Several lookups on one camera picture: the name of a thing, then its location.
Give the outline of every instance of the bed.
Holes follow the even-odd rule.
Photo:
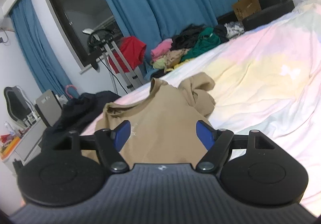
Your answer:
[[[259,129],[307,170],[301,204],[321,215],[321,0],[303,0],[292,13],[231,40],[162,79],[173,86],[204,71],[216,83],[215,129],[238,134]],[[150,84],[118,99],[146,98]],[[90,135],[100,115],[82,133]],[[240,156],[245,151],[233,151]]]

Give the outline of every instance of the gray chair back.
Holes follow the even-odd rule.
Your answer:
[[[62,107],[53,91],[48,90],[36,99],[35,108],[46,126],[53,126],[61,115]]]

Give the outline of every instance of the red item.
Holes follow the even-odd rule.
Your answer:
[[[119,50],[129,63],[130,67],[134,70],[138,65],[142,64],[146,50],[146,44],[138,40],[135,36],[129,36],[123,39]],[[129,70],[127,69],[123,60],[120,58],[119,54],[115,53],[114,51],[113,54],[123,71],[128,73]],[[115,73],[118,74],[119,71],[110,56],[108,57],[108,61],[111,67],[113,67]]]
[[[74,85],[72,85],[72,84],[68,84],[68,85],[66,85],[66,87],[65,87],[65,93],[67,94],[67,96],[68,96],[70,99],[72,99],[73,96],[68,92],[68,88],[69,88],[69,87],[74,88],[75,90],[77,90],[77,88],[76,88],[76,86],[74,86]]]
[[[5,143],[8,140],[8,137],[10,136],[10,134],[6,134],[6,135],[1,135],[0,136],[0,141],[2,143]]]

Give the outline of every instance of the pink clothing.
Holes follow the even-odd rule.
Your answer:
[[[172,47],[172,39],[165,39],[159,45],[156,46],[155,49],[151,50],[150,55],[153,61],[159,59],[159,57],[165,53],[167,53]]]

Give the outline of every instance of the pink hair tie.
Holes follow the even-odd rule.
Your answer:
[[[77,90],[77,88],[76,88],[73,84],[68,84],[68,85],[66,85],[66,87],[65,87],[65,93],[67,94],[67,96],[68,96],[70,99],[72,99],[73,96],[68,93],[68,88],[69,88],[69,87],[74,88],[75,90]]]

